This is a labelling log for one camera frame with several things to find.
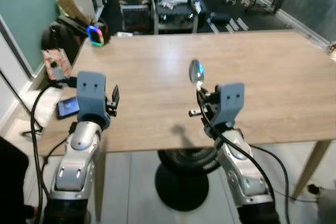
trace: baseboard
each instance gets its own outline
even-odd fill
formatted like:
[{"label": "baseboard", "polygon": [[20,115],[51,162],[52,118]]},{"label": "baseboard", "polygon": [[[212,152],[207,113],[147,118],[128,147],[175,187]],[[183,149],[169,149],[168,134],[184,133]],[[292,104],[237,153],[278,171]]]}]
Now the baseboard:
[{"label": "baseboard", "polygon": [[[32,81],[28,81],[23,89],[20,91],[19,95],[20,97],[24,97],[24,95],[29,91],[29,90],[34,90],[36,89],[40,83],[43,81],[43,79],[46,76],[46,70],[44,67],[44,63],[42,63],[37,71],[33,74],[34,78]],[[7,110],[7,113],[5,116],[1,119],[0,121],[0,135],[5,136],[9,129],[12,127],[15,119],[17,118],[19,112],[21,111],[22,106],[19,103],[17,99],[15,99],[12,103],[12,105],[9,107]]]},{"label": "baseboard", "polygon": [[[270,6],[272,3],[269,0],[257,0],[258,4],[263,4]],[[317,32],[310,29],[305,24],[298,21],[296,18],[291,16],[290,14],[286,13],[283,9],[277,10],[275,16],[284,22],[286,25],[292,27],[297,32],[302,34],[304,37],[309,39],[313,44],[317,47],[321,48],[322,50],[328,50],[330,42],[319,35]]]}]

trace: black wire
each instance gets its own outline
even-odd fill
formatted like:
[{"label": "black wire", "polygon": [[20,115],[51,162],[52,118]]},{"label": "black wire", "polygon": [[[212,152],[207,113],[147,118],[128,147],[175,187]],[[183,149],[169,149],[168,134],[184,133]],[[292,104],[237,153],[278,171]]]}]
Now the black wire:
[{"label": "black wire", "polygon": [[273,191],[273,187],[271,182],[269,181],[266,173],[264,172],[264,170],[262,169],[262,167],[258,164],[258,162],[251,157],[247,152],[245,152],[243,149],[239,148],[237,145],[235,145],[234,143],[232,143],[230,140],[228,140],[226,137],[224,137],[216,128],[215,126],[212,125],[212,123],[210,122],[209,118],[206,116],[205,112],[204,112],[204,104],[205,101],[203,101],[203,103],[201,104],[201,113],[203,118],[206,120],[207,124],[210,126],[210,128],[212,129],[212,131],[226,144],[230,145],[232,148],[234,148],[235,150],[239,151],[240,153],[242,153],[244,156],[246,156],[256,167],[257,169],[260,171],[261,175],[263,176],[268,189],[269,189],[269,193],[271,194],[271,197],[273,199],[273,204],[275,207],[275,196],[274,196],[274,191]]},{"label": "black wire", "polygon": [[274,153],[264,149],[264,148],[261,148],[261,147],[258,147],[258,146],[255,146],[255,145],[252,145],[250,144],[250,146],[254,149],[257,149],[257,150],[260,150],[260,151],[263,151],[263,152],[266,152],[267,154],[271,155],[278,163],[279,165],[281,166],[282,168],[282,171],[284,172],[284,177],[285,177],[285,217],[286,217],[286,222],[287,224],[290,224],[290,219],[289,219],[289,209],[288,209],[288,202],[289,202],[289,180],[288,180],[288,173],[287,173],[287,170],[283,164],[283,162],[281,161],[281,159],[278,158],[277,155],[275,155]]},{"label": "black wire", "polygon": [[43,187],[43,191],[44,193],[46,194],[47,196],[47,200],[49,199],[49,192],[48,192],[48,189],[46,187],[46,184],[44,183],[44,180],[43,180],[43,172],[44,172],[44,168],[45,166],[48,164],[48,159],[49,157],[51,156],[51,154],[60,146],[62,145],[65,141],[67,140],[67,137],[61,141],[60,143],[58,143],[54,148],[51,149],[51,151],[47,154],[47,156],[44,157],[43,159],[43,164],[42,164],[42,169],[41,169],[41,175],[42,175],[42,187]]},{"label": "black wire", "polygon": [[30,130],[31,130],[31,139],[33,142],[33,149],[34,149],[34,162],[35,162],[35,169],[36,169],[36,175],[37,175],[37,186],[38,186],[38,208],[37,208],[37,214],[36,214],[36,219],[35,219],[35,224],[39,224],[40,219],[41,219],[41,214],[42,214],[42,206],[43,206],[43,192],[42,192],[42,181],[43,178],[41,177],[41,171],[40,171],[40,163],[38,160],[38,151],[37,151],[37,140],[36,140],[36,130],[34,127],[35,123],[35,110],[37,103],[41,96],[43,95],[44,92],[46,92],[47,89],[50,87],[57,87],[55,82],[48,84],[46,87],[44,87],[40,93],[38,94],[33,108],[32,108],[32,113],[30,114]]},{"label": "black wire", "polygon": [[[274,191],[280,195],[283,195],[283,196],[286,196],[286,194],[280,192],[280,191],[277,191],[274,189]],[[304,202],[304,203],[318,203],[319,201],[318,200],[305,200],[305,199],[297,199],[297,198],[294,198],[292,196],[288,196],[290,199],[292,200],[295,200],[295,201],[299,201],[299,202]]]}]

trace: teal wall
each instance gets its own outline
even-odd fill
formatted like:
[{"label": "teal wall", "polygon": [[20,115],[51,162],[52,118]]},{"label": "teal wall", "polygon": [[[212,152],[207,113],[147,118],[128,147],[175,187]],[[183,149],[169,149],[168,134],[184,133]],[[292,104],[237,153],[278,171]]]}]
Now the teal wall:
[{"label": "teal wall", "polygon": [[42,62],[43,29],[57,17],[56,0],[0,0],[0,14],[33,71]]}]

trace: dark carpet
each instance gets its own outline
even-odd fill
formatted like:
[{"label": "dark carpet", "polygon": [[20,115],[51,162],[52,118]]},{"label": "dark carpet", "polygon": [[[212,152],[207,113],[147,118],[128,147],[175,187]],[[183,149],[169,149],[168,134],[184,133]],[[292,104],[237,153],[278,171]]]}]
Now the dark carpet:
[{"label": "dark carpet", "polygon": [[[139,0],[124,0],[129,5],[138,5]],[[245,6],[236,0],[235,5],[224,4],[223,0],[202,0],[206,5],[208,12],[218,12],[230,15],[234,21],[241,18],[244,23],[249,27],[249,30],[273,30],[273,29],[286,29],[284,23],[278,20],[274,15],[262,13],[244,13]],[[122,16],[120,12],[119,0],[108,0],[101,18],[106,21],[110,28],[110,35],[115,35],[117,32],[122,31]],[[219,31],[225,32],[227,29],[225,25],[216,25]],[[187,33],[188,31],[173,31],[173,33]],[[198,33],[212,33],[208,23],[203,27],[199,27]]]}]

